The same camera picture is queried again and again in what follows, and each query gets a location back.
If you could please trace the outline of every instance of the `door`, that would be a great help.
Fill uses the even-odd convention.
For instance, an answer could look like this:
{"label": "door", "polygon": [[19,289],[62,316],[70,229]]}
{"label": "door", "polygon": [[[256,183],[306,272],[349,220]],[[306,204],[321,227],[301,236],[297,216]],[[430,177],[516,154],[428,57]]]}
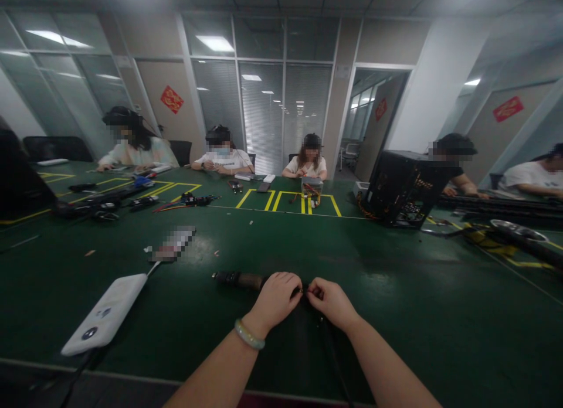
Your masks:
{"label": "door", "polygon": [[399,74],[380,85],[375,92],[374,106],[371,114],[369,114],[364,142],[360,147],[358,163],[356,164],[355,174],[360,181],[369,182],[407,77],[408,73]]}

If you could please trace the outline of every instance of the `black chair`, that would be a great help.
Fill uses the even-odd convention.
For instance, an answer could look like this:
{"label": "black chair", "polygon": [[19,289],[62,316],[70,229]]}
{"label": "black chair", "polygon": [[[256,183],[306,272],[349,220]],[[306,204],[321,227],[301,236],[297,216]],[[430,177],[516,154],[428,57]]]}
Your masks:
{"label": "black chair", "polygon": [[498,183],[503,178],[503,174],[489,174],[489,178],[491,179],[491,188],[498,189]]}
{"label": "black chair", "polygon": [[170,140],[170,149],[180,166],[189,165],[189,153],[192,149],[191,141]]}
{"label": "black chair", "polygon": [[50,159],[68,159],[77,162],[93,162],[88,147],[78,137],[25,137],[23,145],[32,162]]}

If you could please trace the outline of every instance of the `phone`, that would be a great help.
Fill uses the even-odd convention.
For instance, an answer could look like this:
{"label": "phone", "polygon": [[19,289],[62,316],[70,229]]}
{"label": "phone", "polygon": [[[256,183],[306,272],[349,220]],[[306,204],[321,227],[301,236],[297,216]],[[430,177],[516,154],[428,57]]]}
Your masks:
{"label": "phone", "polygon": [[258,187],[256,192],[267,192],[270,189],[270,184],[268,182],[262,182]]}

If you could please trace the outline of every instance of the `green tabletop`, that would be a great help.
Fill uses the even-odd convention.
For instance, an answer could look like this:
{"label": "green tabletop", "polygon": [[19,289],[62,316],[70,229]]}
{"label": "green tabletop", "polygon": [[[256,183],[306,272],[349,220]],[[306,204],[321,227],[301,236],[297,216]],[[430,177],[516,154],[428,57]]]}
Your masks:
{"label": "green tabletop", "polygon": [[[82,198],[67,194],[74,183],[97,182],[100,189],[128,183],[116,174],[86,172],[92,168],[72,163],[39,172],[66,201]],[[60,350],[111,282],[147,272],[143,248],[161,244],[175,226],[193,225],[195,240],[150,277],[93,369],[185,380],[256,299],[219,286],[211,274],[293,271],[305,282],[322,276],[340,283],[444,406],[563,404],[563,286],[548,271],[499,261],[463,239],[385,229],[362,218],[351,182],[326,181],[321,206],[309,214],[300,200],[289,203],[300,189],[291,179],[276,178],[265,194],[248,192],[258,183],[245,182],[237,195],[226,179],[204,172],[176,169],[157,181],[147,194],[162,201],[188,190],[222,198],[155,214],[122,209],[114,223],[48,213],[4,223],[0,248],[40,238],[0,256],[0,358],[76,366]],[[268,336],[247,388],[341,400],[317,326],[314,311],[301,304]],[[343,334],[336,338],[352,398],[372,403],[351,345]]]}

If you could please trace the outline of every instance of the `bracelet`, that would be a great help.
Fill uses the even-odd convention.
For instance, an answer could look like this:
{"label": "bracelet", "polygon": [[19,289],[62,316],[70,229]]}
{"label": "bracelet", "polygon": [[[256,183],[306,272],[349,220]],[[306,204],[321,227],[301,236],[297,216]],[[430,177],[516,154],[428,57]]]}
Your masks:
{"label": "bracelet", "polygon": [[257,351],[261,350],[266,346],[266,341],[263,339],[255,338],[242,324],[240,319],[235,321],[235,331],[236,334],[240,336],[240,338],[247,343],[252,349],[256,349]]}

